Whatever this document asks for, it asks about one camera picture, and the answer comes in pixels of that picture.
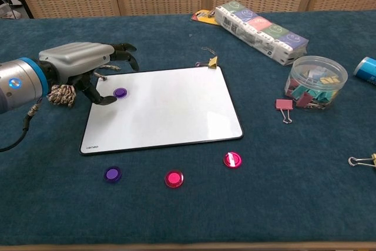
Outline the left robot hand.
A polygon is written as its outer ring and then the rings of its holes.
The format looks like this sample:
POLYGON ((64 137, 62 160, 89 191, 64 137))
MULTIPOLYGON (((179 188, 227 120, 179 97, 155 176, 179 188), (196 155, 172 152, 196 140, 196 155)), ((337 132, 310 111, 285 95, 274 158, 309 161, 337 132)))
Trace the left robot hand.
POLYGON ((38 63, 50 83, 72 85, 94 104, 109 105, 115 96, 102 97, 92 85, 95 70, 110 61, 127 61, 134 71, 139 65, 131 54, 136 47, 129 43, 73 42, 41 51, 38 63))

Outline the red round magnet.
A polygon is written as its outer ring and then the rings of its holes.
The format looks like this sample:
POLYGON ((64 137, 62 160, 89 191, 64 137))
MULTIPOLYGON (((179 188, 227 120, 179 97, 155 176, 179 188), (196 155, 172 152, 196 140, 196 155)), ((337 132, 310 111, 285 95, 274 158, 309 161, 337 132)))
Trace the red round magnet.
POLYGON ((228 168, 238 168, 242 164, 241 156, 236 152, 227 152, 223 158, 223 163, 228 168))
POLYGON ((179 170, 171 170, 164 177, 164 182, 169 188, 179 188, 184 182, 183 173, 179 170))

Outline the white magnetic board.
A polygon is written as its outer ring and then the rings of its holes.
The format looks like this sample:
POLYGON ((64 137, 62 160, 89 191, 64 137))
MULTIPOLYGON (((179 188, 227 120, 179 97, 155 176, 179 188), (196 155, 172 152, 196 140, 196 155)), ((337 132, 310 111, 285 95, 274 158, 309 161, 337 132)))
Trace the white magnetic board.
POLYGON ((109 75, 96 89, 110 105, 92 105, 80 144, 83 155, 217 142, 244 132, 223 69, 191 67, 109 75))

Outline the yellow blister pack card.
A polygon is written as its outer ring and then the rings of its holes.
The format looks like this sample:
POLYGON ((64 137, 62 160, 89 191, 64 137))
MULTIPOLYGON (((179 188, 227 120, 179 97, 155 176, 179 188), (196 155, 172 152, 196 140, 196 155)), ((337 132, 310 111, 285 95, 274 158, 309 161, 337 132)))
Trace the yellow blister pack card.
POLYGON ((201 22, 204 24, 219 25, 215 20, 215 10, 199 10, 191 17, 192 21, 201 22))

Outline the small yellow binder clip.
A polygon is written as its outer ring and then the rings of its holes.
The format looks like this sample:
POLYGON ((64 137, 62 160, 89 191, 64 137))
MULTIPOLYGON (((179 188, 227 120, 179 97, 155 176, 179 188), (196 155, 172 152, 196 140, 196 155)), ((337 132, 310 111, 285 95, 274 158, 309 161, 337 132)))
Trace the small yellow binder clip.
POLYGON ((207 62, 196 62, 195 67, 208 67, 210 69, 216 69, 218 65, 218 56, 210 58, 207 62))

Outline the multicolour tissue pack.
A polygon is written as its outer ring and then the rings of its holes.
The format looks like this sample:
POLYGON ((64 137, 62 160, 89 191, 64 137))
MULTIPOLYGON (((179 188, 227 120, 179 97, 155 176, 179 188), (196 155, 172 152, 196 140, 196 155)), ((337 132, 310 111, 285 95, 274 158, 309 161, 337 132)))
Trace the multicolour tissue pack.
POLYGON ((307 53, 308 39, 269 21, 237 1, 217 6, 214 18, 231 34, 283 66, 307 53))

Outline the dark blue table mat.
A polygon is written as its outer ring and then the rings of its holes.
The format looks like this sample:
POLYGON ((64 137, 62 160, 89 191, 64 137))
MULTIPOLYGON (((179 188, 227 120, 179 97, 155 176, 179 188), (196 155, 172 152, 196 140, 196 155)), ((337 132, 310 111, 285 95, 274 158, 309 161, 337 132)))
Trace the dark blue table mat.
POLYGON ((0 20, 0 62, 70 42, 129 42, 144 71, 191 67, 215 51, 240 140, 82 156, 90 103, 42 104, 26 138, 0 153, 0 246, 187 242, 376 242, 376 86, 348 78, 323 110, 274 103, 289 68, 188 15, 0 20), (227 152, 242 158, 223 163, 227 152), (122 171, 116 183, 103 174, 122 171), (179 188, 165 176, 183 173, 179 188))

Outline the pink binder clip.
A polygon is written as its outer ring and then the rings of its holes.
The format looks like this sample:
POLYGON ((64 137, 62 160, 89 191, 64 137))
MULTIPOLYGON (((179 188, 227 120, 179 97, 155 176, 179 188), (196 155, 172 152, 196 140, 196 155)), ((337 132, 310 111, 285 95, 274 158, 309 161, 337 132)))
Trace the pink binder clip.
POLYGON ((293 110, 293 101, 289 99, 276 99, 275 106, 283 116, 283 123, 291 124, 293 120, 290 118, 290 111, 293 110))

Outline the clear jar of binder clips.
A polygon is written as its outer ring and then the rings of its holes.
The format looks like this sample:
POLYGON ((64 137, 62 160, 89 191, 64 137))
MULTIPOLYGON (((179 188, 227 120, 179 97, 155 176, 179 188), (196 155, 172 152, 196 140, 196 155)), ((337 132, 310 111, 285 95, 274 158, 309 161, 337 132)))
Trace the clear jar of binder clips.
POLYGON ((284 94, 298 108, 325 109, 347 79, 347 71, 336 61, 322 56, 303 56, 292 64, 284 94))

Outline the blue cylindrical tube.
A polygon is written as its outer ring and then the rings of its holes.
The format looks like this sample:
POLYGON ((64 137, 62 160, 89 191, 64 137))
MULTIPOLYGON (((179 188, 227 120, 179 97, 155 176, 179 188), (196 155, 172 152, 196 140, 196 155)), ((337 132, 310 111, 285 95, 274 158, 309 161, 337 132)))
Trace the blue cylindrical tube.
POLYGON ((376 86, 376 59, 366 56, 356 66, 354 76, 376 86))

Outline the large yellow binder clip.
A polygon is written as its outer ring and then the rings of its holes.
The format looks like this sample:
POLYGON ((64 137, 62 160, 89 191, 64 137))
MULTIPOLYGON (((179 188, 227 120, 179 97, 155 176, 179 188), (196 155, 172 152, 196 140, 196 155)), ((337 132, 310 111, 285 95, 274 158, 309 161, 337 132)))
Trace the large yellow binder clip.
POLYGON ((376 169, 376 153, 373 153, 369 158, 356 158, 351 156, 348 158, 348 164, 352 167, 366 166, 376 169))

